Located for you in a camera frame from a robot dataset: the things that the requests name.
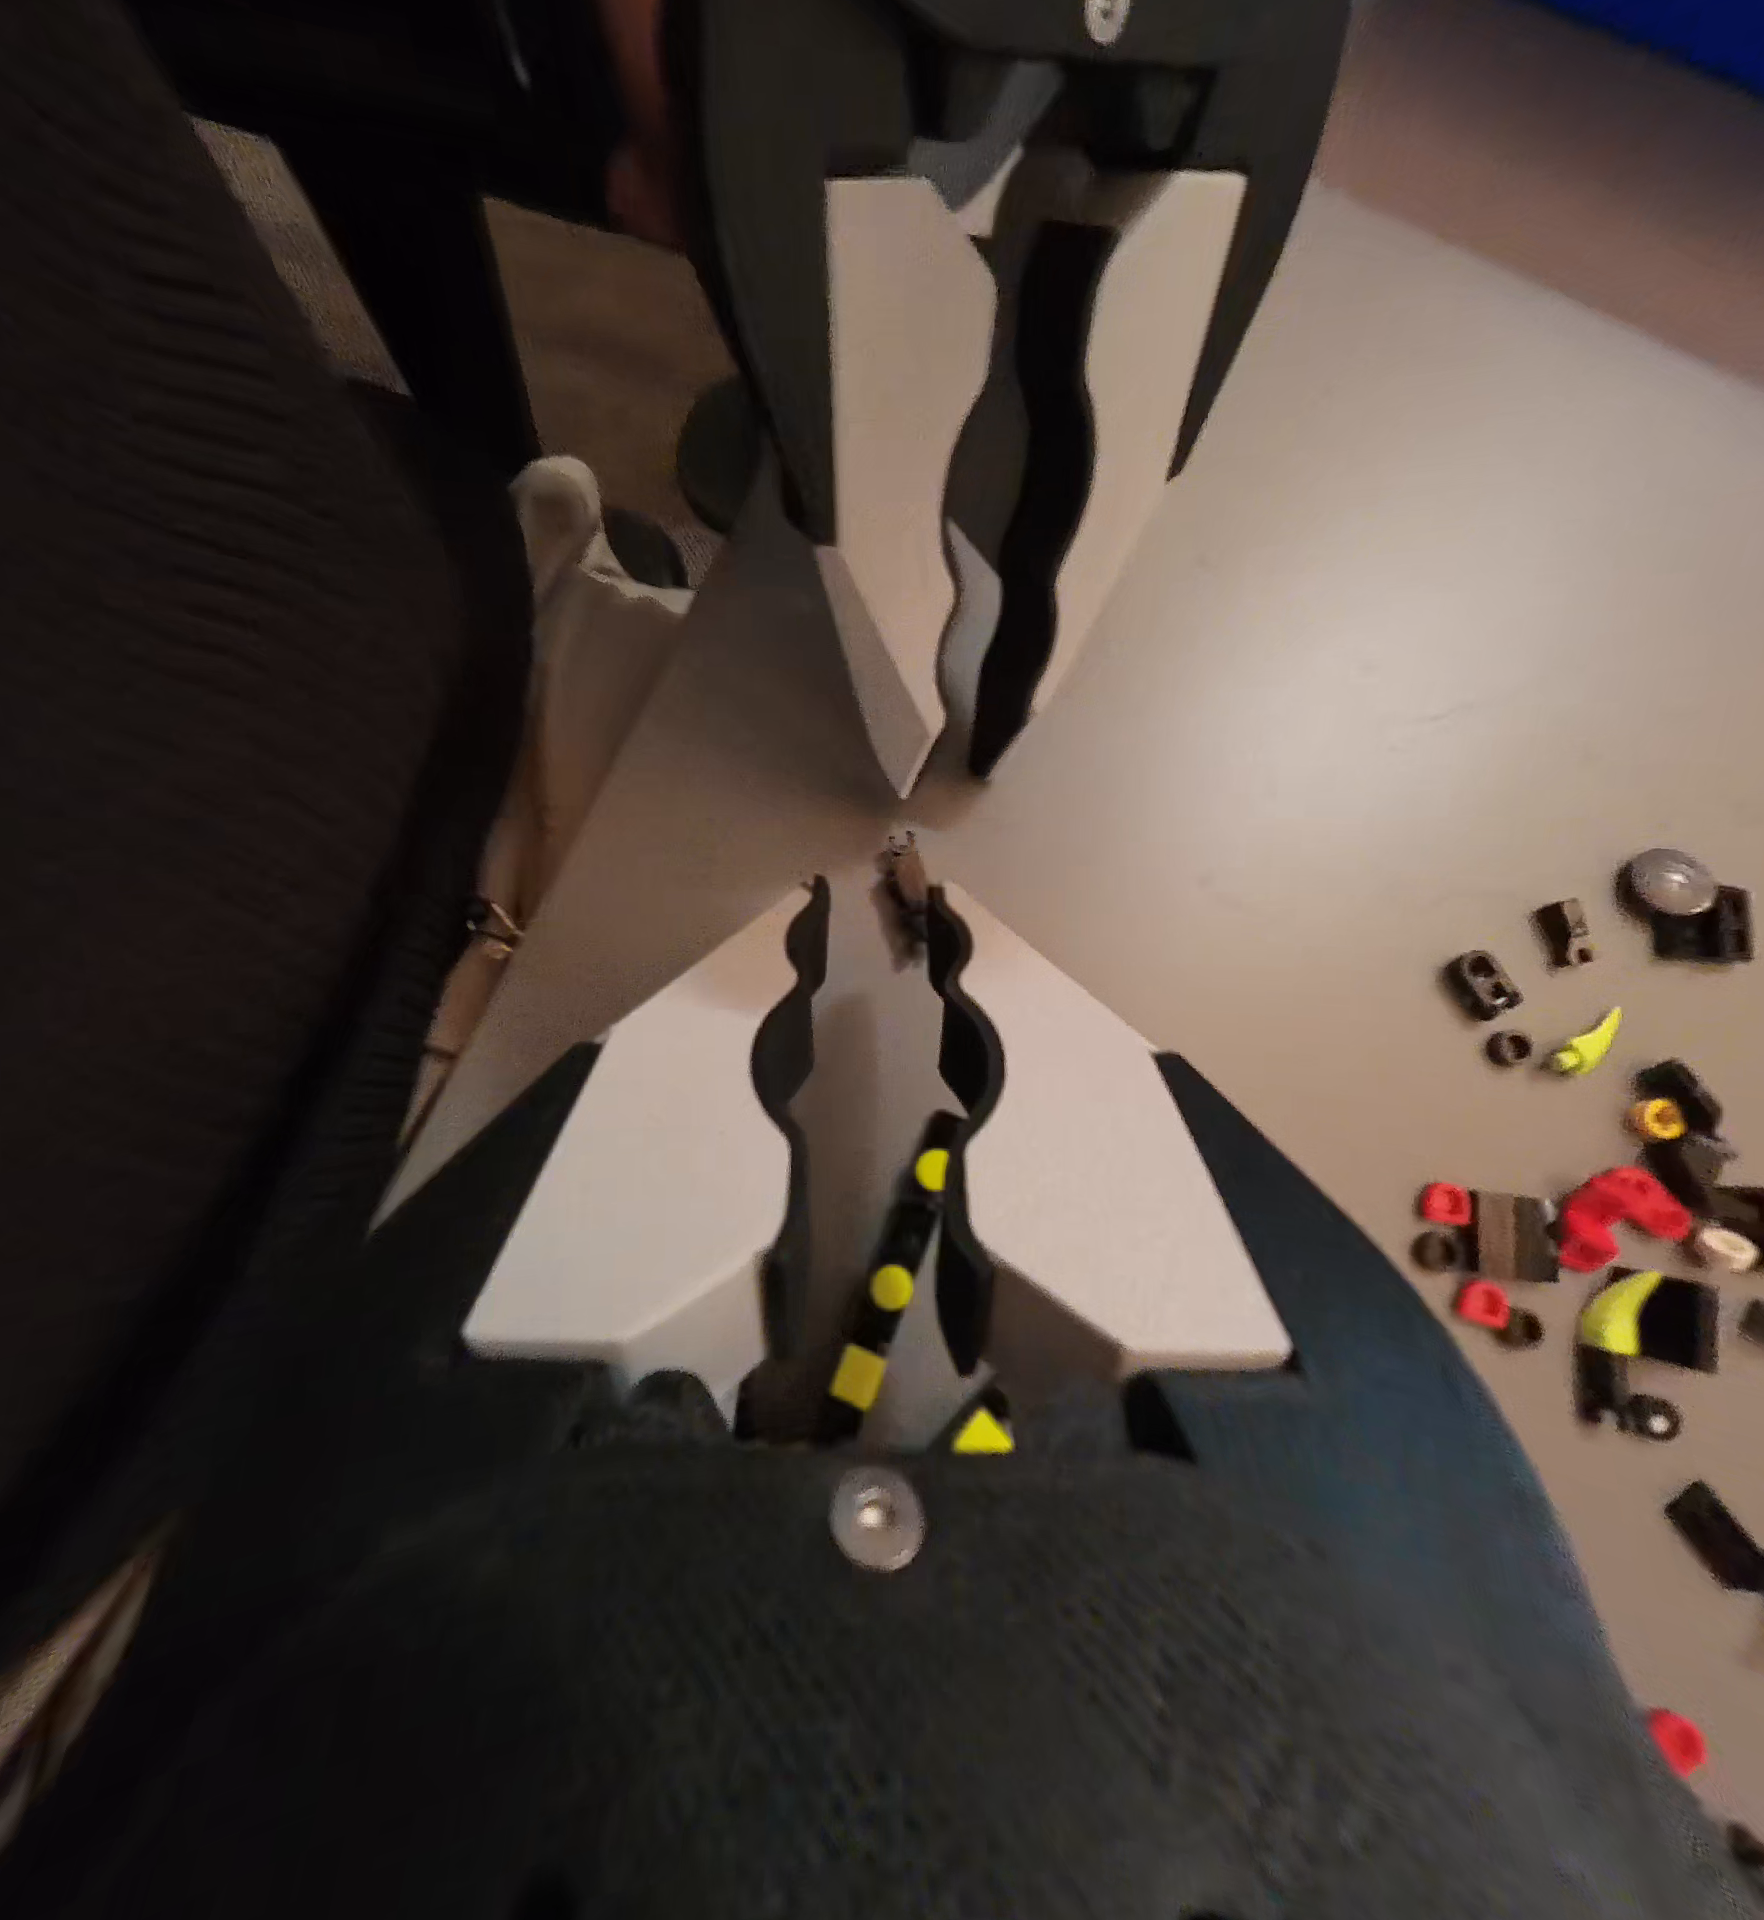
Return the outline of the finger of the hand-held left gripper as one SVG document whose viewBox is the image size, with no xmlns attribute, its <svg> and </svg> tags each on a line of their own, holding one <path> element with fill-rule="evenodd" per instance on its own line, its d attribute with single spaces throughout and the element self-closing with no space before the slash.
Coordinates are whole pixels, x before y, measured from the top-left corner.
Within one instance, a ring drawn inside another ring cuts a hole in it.
<svg viewBox="0 0 1764 1920">
<path fill-rule="evenodd" d="M 1243 174 L 1097 178 L 1040 222 L 1017 300 L 1027 441 L 965 763 L 1059 692 L 1158 513 L 1244 210 Z"/>
<path fill-rule="evenodd" d="M 943 498 L 999 295 L 927 179 L 829 179 L 824 238 L 837 530 L 815 556 L 871 749 L 905 797 L 946 726 Z"/>
</svg>

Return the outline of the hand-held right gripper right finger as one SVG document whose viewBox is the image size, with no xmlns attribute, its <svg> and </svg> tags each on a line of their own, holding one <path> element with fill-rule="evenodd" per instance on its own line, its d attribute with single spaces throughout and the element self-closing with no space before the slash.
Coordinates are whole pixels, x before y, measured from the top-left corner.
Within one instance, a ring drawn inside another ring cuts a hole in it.
<svg viewBox="0 0 1764 1920">
<path fill-rule="evenodd" d="M 936 1313 L 961 1376 L 1275 1374 L 1293 1357 L 1161 1052 L 953 884 L 926 904 L 960 1109 Z"/>
</svg>

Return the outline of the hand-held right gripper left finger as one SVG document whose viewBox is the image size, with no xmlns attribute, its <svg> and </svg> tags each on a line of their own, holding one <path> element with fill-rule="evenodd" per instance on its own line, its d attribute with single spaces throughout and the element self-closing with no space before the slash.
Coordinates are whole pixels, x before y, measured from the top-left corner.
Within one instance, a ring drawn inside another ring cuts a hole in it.
<svg viewBox="0 0 1764 1920">
<path fill-rule="evenodd" d="M 463 1326 L 472 1352 L 738 1396 L 788 1343 L 808 1245 L 795 1101 L 829 918 L 812 877 L 580 1050 L 580 1086 Z"/>
</svg>

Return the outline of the black yellow lego spider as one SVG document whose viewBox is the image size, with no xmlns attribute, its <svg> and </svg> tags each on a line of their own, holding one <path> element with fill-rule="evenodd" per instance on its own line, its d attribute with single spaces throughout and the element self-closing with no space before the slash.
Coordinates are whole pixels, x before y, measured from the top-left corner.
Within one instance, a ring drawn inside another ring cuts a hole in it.
<svg viewBox="0 0 1764 1920">
<path fill-rule="evenodd" d="M 927 1116 L 890 1195 L 810 1430 L 819 1448 L 1014 1451 L 1009 1397 L 985 1374 L 958 1369 L 936 1316 L 933 1281 L 960 1134 L 958 1115 Z"/>
</svg>

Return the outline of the pile of loose lego pieces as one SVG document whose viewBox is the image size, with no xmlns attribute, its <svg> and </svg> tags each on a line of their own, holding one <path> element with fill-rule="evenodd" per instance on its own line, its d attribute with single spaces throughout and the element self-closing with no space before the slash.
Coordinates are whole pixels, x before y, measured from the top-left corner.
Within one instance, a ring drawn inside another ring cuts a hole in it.
<svg viewBox="0 0 1764 1920">
<path fill-rule="evenodd" d="M 1650 847 L 1617 868 L 1617 899 L 1644 925 L 1651 958 L 1698 967 L 1750 964 L 1757 952 L 1754 899 L 1717 877 L 1691 850 Z M 1548 899 L 1533 924 L 1552 969 L 1572 971 L 1597 958 L 1582 899 Z M 1495 1025 L 1484 1041 L 1495 1068 L 1539 1064 L 1558 1079 L 1602 1068 L 1619 1038 L 1623 1010 L 1611 1006 L 1587 1029 L 1539 1054 L 1528 1033 L 1505 1025 L 1521 1008 L 1515 973 L 1489 947 L 1467 947 L 1439 967 L 1443 991 L 1475 1022 Z M 1518 1286 L 1575 1276 L 1595 1281 L 1572 1322 L 1572 1404 L 1590 1427 L 1615 1427 L 1645 1443 L 1676 1441 L 1682 1407 L 1639 1387 L 1650 1365 L 1709 1378 L 1720 1369 L 1725 1297 L 1717 1276 L 1764 1276 L 1764 1188 L 1732 1183 L 1735 1146 L 1726 1106 L 1684 1059 L 1633 1072 L 1623 1124 L 1637 1157 L 1608 1165 L 1561 1199 L 1427 1183 L 1415 1199 L 1423 1231 L 1411 1240 L 1420 1266 L 1454 1275 L 1458 1318 L 1513 1346 L 1543 1340 L 1540 1316 L 1522 1309 Z M 1689 1273 L 1633 1266 L 1623 1237 L 1682 1253 Z M 1739 1322 L 1764 1346 L 1764 1301 Z M 1667 1501 L 1666 1518 L 1709 1576 L 1732 1593 L 1764 1600 L 1764 1544 L 1705 1481 Z"/>
</svg>

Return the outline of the blue plastic bin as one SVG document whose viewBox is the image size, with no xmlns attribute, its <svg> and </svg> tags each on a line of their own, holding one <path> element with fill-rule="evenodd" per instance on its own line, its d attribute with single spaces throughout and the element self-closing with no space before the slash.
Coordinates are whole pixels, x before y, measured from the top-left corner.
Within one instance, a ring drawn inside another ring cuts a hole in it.
<svg viewBox="0 0 1764 1920">
<path fill-rule="evenodd" d="M 1543 1 L 1540 7 L 1764 100 L 1764 1 Z"/>
</svg>

